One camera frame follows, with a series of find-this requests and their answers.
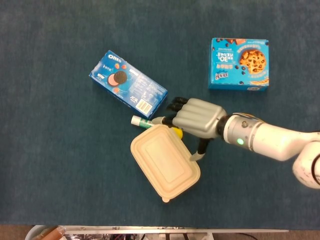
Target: robotic arm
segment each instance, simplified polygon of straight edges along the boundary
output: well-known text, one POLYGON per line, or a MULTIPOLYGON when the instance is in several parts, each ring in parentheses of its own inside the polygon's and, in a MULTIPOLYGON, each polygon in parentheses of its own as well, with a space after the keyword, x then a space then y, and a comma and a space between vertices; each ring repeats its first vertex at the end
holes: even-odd
POLYGON ((196 98, 176 97, 167 107, 173 117, 157 117, 153 124, 178 127, 200 138, 198 150, 190 158, 203 158, 211 139, 221 137, 225 142, 278 161, 299 154, 293 173, 304 185, 320 189, 320 132, 299 132, 265 123, 245 113, 227 115, 218 105, 196 98))

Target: oreo logo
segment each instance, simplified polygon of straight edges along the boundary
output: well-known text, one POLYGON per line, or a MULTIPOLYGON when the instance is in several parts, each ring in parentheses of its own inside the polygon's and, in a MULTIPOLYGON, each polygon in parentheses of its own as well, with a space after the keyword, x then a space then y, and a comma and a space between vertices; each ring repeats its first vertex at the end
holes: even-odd
POLYGON ((121 63, 121 59, 117 58, 116 56, 113 56, 112 54, 109 54, 109 55, 108 55, 108 58, 110 58, 110 59, 112 59, 112 60, 115 60, 115 61, 121 63))

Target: barcode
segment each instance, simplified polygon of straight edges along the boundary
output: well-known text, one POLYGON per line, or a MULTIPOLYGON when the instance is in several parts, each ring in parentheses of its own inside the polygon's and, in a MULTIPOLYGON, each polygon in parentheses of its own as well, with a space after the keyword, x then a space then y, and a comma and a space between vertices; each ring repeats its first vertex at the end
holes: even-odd
POLYGON ((140 99, 140 101, 135 106, 135 108, 140 110, 144 114, 148 114, 148 112, 151 110, 152 106, 149 103, 147 103, 145 100, 140 99))

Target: oreo box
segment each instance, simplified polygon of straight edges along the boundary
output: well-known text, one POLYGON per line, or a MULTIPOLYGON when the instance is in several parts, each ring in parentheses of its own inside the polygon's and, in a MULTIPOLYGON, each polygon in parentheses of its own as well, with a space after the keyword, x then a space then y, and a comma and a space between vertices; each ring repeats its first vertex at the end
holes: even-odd
POLYGON ((89 77, 147 119, 152 117, 168 93, 164 87, 110 50, 89 77))
POLYGON ((213 38, 209 89, 264 91, 269 86, 269 42, 213 38))

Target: container lid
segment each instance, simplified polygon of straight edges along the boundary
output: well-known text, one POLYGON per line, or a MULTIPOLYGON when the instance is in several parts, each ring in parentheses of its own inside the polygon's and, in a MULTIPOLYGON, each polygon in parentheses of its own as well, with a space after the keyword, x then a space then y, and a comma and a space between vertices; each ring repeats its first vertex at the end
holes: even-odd
POLYGON ((198 164, 190 161, 191 153, 166 125, 154 125, 137 136, 131 152, 165 203, 199 180, 198 164))

